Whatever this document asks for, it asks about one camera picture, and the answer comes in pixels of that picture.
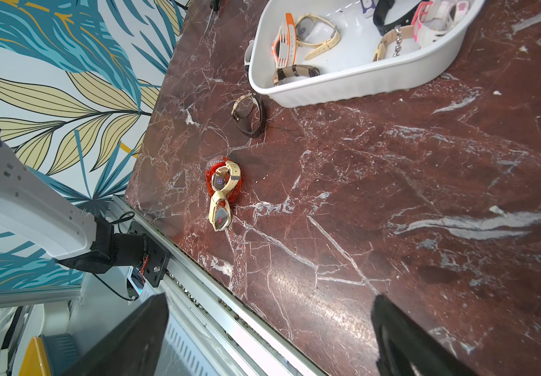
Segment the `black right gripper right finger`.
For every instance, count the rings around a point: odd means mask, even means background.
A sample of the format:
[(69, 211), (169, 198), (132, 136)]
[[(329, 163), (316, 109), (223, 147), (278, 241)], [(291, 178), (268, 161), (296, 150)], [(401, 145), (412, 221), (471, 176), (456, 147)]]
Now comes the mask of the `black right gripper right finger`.
[(385, 295), (375, 297), (372, 325), (381, 375), (474, 375)]

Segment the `white pink strap watch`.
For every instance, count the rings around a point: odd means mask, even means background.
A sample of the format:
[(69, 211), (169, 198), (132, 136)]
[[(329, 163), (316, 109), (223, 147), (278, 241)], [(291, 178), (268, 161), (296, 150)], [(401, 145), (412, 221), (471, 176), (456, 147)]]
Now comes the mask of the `white pink strap watch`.
[(425, 48), (444, 37), (470, 11), (468, 1), (420, 2), (411, 26), (415, 42)]

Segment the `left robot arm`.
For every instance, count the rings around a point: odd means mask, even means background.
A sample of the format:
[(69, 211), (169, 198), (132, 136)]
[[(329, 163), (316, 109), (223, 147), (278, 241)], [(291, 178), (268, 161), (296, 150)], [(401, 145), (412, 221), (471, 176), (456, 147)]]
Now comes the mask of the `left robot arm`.
[(90, 274), (138, 267), (148, 255), (139, 234), (68, 202), (31, 172), (0, 138), (0, 227), (39, 246), (56, 263)]

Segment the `cream strap round watch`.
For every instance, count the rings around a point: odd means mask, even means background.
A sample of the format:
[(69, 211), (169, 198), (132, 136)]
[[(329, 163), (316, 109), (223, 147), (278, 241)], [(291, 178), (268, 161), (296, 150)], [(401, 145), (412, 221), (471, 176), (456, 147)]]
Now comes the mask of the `cream strap round watch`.
[[(409, 26), (401, 26), (402, 30), (402, 37), (403, 42), (405, 39), (413, 39), (414, 38), (414, 27)], [(387, 53), (392, 52), (394, 54), (394, 47), (396, 45), (395, 43), (395, 33), (394, 29), (387, 32), (379, 41), (379, 44), (375, 50), (375, 54), (373, 56), (373, 62), (378, 62), (381, 60), (386, 59)]]

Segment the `purple white strap watch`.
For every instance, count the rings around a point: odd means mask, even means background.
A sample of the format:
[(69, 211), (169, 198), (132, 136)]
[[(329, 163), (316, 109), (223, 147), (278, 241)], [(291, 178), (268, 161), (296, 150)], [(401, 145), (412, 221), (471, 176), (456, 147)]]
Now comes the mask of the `purple white strap watch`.
[(361, 0), (361, 9), (365, 17), (370, 17), (374, 14), (377, 6), (376, 0)]

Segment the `white orange strap watch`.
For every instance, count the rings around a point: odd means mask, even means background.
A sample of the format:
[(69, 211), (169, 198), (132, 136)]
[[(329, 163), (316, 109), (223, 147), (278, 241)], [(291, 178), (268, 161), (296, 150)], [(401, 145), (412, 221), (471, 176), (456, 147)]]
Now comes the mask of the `white orange strap watch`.
[(277, 37), (271, 47), (276, 68), (291, 67), (296, 62), (296, 25), (291, 13), (286, 13), (285, 21), (278, 29)]

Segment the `silver metal bracelet watch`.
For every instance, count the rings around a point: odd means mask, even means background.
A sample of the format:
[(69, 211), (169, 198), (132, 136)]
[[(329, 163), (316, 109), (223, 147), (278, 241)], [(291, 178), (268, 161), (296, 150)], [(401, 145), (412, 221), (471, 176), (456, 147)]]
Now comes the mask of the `silver metal bracelet watch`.
[(401, 30), (401, 26), (400, 25), (397, 25), (395, 28), (394, 28), (394, 33), (395, 33), (395, 36), (396, 36), (396, 39), (395, 39), (395, 47), (394, 47), (394, 54), (393, 54), (393, 57), (397, 57), (397, 56), (400, 56), (400, 51), (402, 49), (402, 42), (403, 42), (403, 37), (402, 37), (402, 30)]

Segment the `beige strap watch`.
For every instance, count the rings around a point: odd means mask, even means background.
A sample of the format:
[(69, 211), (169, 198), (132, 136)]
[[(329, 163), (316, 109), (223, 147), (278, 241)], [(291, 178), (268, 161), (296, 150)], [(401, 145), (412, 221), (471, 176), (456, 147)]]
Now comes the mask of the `beige strap watch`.
[(341, 41), (341, 33), (332, 22), (309, 13), (296, 22), (296, 41), (307, 50), (304, 60), (309, 61), (335, 48)]

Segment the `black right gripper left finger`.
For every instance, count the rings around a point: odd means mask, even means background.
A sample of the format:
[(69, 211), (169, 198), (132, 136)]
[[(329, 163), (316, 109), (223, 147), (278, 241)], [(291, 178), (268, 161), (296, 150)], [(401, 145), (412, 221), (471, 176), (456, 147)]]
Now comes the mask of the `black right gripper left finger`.
[(64, 374), (155, 374), (169, 316), (165, 294), (149, 297)]

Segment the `brown strap white dial watch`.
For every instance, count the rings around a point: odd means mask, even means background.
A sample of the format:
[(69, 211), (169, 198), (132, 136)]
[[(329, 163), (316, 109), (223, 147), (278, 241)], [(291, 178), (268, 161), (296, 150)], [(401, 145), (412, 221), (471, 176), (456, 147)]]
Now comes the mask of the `brown strap white dial watch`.
[(278, 68), (273, 76), (273, 85), (279, 86), (288, 78), (314, 78), (321, 74), (317, 67), (306, 64), (297, 64)]

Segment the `black strap watch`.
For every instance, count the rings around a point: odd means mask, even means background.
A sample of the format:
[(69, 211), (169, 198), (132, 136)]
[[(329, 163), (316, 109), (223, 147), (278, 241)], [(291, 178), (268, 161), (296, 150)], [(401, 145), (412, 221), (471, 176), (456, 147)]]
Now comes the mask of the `black strap watch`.
[(379, 0), (376, 2), (373, 23), (381, 36), (395, 27), (409, 26), (421, 1)]

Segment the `red transparent watch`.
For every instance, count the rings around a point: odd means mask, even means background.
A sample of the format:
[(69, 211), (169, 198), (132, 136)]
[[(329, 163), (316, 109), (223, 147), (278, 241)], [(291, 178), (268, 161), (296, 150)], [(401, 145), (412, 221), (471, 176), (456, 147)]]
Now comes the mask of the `red transparent watch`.
[(206, 187), (209, 196), (221, 192), (230, 203), (239, 196), (242, 188), (242, 171), (240, 166), (228, 158), (213, 164), (206, 171)]

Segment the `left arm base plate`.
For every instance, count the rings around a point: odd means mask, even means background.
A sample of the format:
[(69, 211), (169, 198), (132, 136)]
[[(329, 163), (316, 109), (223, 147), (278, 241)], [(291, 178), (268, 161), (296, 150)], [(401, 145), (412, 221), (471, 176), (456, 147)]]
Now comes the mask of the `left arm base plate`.
[(136, 221), (132, 222), (128, 233), (145, 238), (145, 254), (137, 271), (143, 281), (147, 281), (153, 288), (158, 288), (167, 274), (170, 251)]

